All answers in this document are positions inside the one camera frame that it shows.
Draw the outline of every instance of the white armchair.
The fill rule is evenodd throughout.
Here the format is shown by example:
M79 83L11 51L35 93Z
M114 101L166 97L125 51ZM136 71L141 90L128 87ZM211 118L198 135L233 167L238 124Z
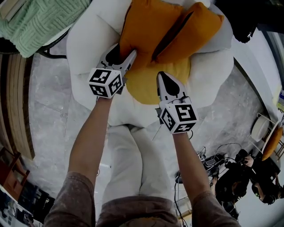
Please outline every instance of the white armchair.
M165 0L185 7L192 0ZM118 43L125 14L131 0L93 0L69 32L67 39L67 59L71 73L74 99L92 110L96 98L90 90L87 78L91 68L97 66L103 52ZM187 90L196 108L211 105L221 84L233 68L230 50L191 56L191 71ZM144 105L136 101L125 87L122 95L115 95L109 116L109 124L132 124L147 127L157 121L155 108L158 105Z

